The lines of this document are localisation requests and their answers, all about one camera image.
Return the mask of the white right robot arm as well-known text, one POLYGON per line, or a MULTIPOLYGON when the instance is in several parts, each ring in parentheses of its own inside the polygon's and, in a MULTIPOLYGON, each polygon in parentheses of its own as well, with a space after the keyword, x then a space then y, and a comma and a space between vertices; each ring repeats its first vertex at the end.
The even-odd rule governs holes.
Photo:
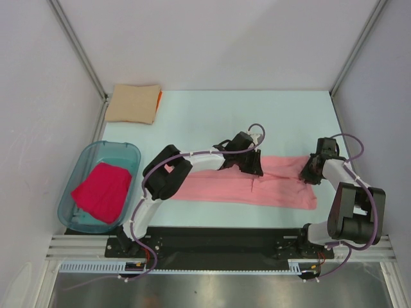
POLYGON ((320 245, 343 244, 361 251, 379 243, 386 202, 383 189, 364 182, 342 157, 327 154, 312 153, 300 178, 313 185, 327 180, 335 189, 327 220, 305 225, 306 235, 296 241, 301 256, 312 257, 320 245))

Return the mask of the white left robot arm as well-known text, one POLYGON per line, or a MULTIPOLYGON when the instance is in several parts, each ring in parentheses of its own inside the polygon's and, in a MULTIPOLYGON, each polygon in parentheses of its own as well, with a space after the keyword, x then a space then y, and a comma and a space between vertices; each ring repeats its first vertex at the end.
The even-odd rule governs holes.
POLYGON ((172 144, 166 146, 144 169, 142 196, 130 217, 116 229, 120 250, 127 257, 134 257, 141 251, 140 239, 146 235, 160 204, 177 193, 189 174, 236 166, 242 173, 263 176, 258 147, 264 139, 264 132, 247 131, 203 151, 183 153, 172 144))

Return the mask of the pink t shirt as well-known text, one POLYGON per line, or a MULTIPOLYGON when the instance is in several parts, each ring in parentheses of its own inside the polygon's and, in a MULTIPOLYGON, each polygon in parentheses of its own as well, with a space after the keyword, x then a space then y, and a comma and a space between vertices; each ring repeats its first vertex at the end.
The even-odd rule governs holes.
POLYGON ((300 178, 308 156, 261 159, 263 176, 242 173, 238 166, 189 174, 173 200, 244 203, 315 210, 317 197, 300 178))

